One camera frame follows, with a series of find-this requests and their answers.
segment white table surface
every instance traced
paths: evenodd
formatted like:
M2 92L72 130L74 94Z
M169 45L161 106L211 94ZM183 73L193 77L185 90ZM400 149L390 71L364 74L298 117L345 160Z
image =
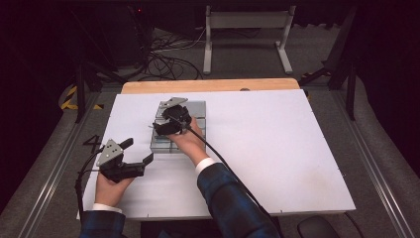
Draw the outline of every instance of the white table surface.
M206 101L207 141L269 213L356 209L300 89L120 94L102 143L134 138L134 145L124 152L124 162L140 162L151 152L149 126L159 103L175 96ZM207 153L217 160L209 149ZM92 173L87 183L85 209L92 207L96 176ZM129 219L210 217L196 178L186 156L155 154L145 175L133 181L119 207Z

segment black wire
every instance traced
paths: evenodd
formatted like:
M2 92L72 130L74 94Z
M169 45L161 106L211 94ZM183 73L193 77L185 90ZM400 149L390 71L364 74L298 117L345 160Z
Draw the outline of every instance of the black wire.
M214 154L216 154L217 157L219 157L220 161L222 161L222 163L225 165L225 167L228 169L228 171L230 173L232 173L232 175L234 176L234 178L237 180L237 182L241 185L241 187L245 190L245 192L248 194L248 196L256 203L257 207L262 211L263 214L265 214L273 223L273 225L276 227L279 235L281 237L284 237L282 232L281 232L281 228L280 228L280 224L278 222L278 219L275 219L274 217L272 217L271 215L269 215L269 213L265 210L265 208L263 208L260 203L257 201L257 199L254 197L254 195L250 192L250 190L244 185L244 183L238 178L238 176L232 171L232 169L229 167L228 163L225 161L225 159L223 159L223 157L202 137L200 136L198 133L196 133L190 125L186 125L185 129L187 129L188 131L192 132L192 134L194 134L198 139L200 139L208 148L210 148L210 150L212 150L214 152Z
M356 229L359 232L359 235L361 236L361 238L365 238L364 233L362 233L361 227L359 227L358 223L356 223L356 221L350 216L350 214L348 212L345 212L346 216L349 217L349 219L352 221L353 225L356 227Z
M84 163L83 167L81 168L81 170L78 172L78 176L77 176L77 180L75 182L74 185L74 189L76 189L76 195L77 195L77 206L78 206L78 210L79 210L79 217L80 217L80 223L83 224L83 194L82 194L82 189L81 189L81 182L83 179L83 175L89 171L93 171L93 170L89 170L86 171L86 167L90 164L90 162L93 160L93 158L95 158L99 153L101 153L104 150L104 147L102 147L101 149L97 150L94 154L92 154Z

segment dark blue suit sleeve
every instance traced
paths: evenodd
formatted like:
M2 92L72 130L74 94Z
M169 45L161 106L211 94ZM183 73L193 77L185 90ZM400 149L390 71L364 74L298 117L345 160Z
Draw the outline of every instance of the dark blue suit sleeve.
M83 212L83 224L79 238L121 238L126 216L105 210L92 210Z
M204 169L197 185L224 237L279 237L270 219L224 165Z

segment gray mat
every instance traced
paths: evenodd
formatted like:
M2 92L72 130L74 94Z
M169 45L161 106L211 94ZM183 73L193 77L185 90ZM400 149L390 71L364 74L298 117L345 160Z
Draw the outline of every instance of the gray mat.
M292 77L299 78L304 72L319 69L322 66L320 60L327 57L337 32L337 28L326 31L320 27L306 29L294 27L290 32L286 46L294 70ZM273 47L273 42L279 33L280 30L262 31L255 39L244 39L229 34L217 35L213 43L213 70L205 78L286 77ZM189 60L202 69L203 47L203 44L199 43L187 51L173 51L164 54ZM182 79L189 79L193 76L195 74L192 70L185 69ZM311 95L310 104L339 168L345 175L344 179L355 201L357 210L349 213L360 225L366 237L397 237L389 216L361 161L360 151L346 126L345 118L340 114L331 92L325 87L325 80L326 78L320 78L311 83L318 87L308 86L306 88L309 89ZM104 90L96 101L97 104L104 104L105 108L91 111L82 133L76 140L71 160L59 180L52 200L38 227L35 227L34 237L76 237L78 235L80 225L75 219L77 204L73 188L74 181L77 171L80 170L91 152L91 147L83 146L83 142L95 135L103 135L116 92L121 90L121 87L115 87L113 83L110 85L106 86L107 90ZM377 157L386 179L392 186L396 199L401 203L401 209L409 223L412 224L414 234L420 236L419 228L414 227L420 222L416 209L420 203L419 179L406 165L377 121L374 121L374 115L366 102L363 86L360 83L358 83L356 102L357 123ZM0 237L18 237L56 158L59 156L63 142L71 131L75 115L75 111L65 111L49 143L1 214ZM280 217L285 236L299 237L296 225L308 216L309 214ZM333 224L342 237L359 237L356 228L345 215L323 216ZM140 222L128 221L125 226L125 234L129 237L139 237Z

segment black chair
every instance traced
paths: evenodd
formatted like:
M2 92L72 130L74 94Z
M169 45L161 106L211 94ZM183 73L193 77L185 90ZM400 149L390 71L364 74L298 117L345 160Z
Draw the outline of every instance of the black chair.
M319 215L301 221L297 231L302 238L340 238L331 224Z

